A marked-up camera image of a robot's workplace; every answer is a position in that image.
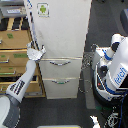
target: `refrigerator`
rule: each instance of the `refrigerator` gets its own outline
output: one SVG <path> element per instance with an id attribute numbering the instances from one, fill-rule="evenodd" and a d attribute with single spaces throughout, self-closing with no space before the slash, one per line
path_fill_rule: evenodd
<path id="1" fill-rule="evenodd" d="M 47 99 L 77 98 L 91 1 L 24 0 Z"/>

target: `gray floor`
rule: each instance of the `gray floor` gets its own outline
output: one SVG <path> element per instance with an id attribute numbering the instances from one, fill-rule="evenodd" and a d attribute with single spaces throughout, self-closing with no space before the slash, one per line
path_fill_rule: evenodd
<path id="1" fill-rule="evenodd" d="M 126 36 L 120 23 L 120 12 L 128 8 L 128 1 L 120 0 L 92 0 L 89 31 L 85 45 L 85 54 L 91 52 L 91 45 L 110 46 L 111 36 L 120 33 Z M 98 117 L 103 128 L 105 119 L 101 111 L 95 107 L 89 69 L 83 66 L 80 88 L 77 99 L 47 100 L 46 98 L 23 99 L 21 104 L 21 119 L 17 128 L 36 128 L 39 125 L 79 125 L 83 128 L 92 128 L 91 115 Z"/>

